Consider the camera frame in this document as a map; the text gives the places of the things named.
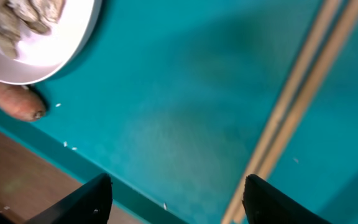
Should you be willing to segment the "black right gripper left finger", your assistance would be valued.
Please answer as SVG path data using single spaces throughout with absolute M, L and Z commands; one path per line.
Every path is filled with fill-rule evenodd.
M 107 224 L 112 207 L 112 182 L 99 174 L 27 224 Z

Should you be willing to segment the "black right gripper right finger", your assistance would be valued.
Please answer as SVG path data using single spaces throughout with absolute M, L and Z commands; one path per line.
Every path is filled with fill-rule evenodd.
M 329 224 L 255 174 L 246 177 L 242 204 L 249 224 Z

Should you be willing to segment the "wooden chopstick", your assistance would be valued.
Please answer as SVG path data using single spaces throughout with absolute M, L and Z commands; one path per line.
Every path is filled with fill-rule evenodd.
M 358 1 L 337 11 L 252 174 L 330 223 L 358 223 Z
M 303 41 L 301 49 L 296 56 L 296 60 L 292 65 L 288 79 L 280 92 L 278 100 L 276 101 L 262 134 L 259 137 L 254 152 L 247 163 L 237 189 L 234 191 L 232 199 L 222 217 L 222 224 L 229 224 L 233 221 L 241 222 L 244 219 L 245 212 L 240 209 L 240 203 L 246 176 L 256 172 L 262 164 L 264 156 L 285 120 L 286 112 L 290 109 L 303 75 L 313 61 L 313 57 L 318 51 L 319 46 L 324 39 L 324 35 L 329 29 L 341 3 L 341 0 L 325 0 L 318 9 L 306 39 Z

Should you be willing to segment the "orange carrot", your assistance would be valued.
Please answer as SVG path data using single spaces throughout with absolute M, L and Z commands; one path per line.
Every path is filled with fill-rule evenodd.
M 44 102 L 33 91 L 1 82 L 0 109 L 21 121 L 37 121 L 47 112 Z

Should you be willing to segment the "pile of peanut shells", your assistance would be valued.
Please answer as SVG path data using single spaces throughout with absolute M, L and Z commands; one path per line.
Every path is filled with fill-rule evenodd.
M 0 0 L 0 50 L 10 59 L 19 57 L 21 26 L 35 34 L 47 35 L 50 24 L 61 18 L 64 0 Z

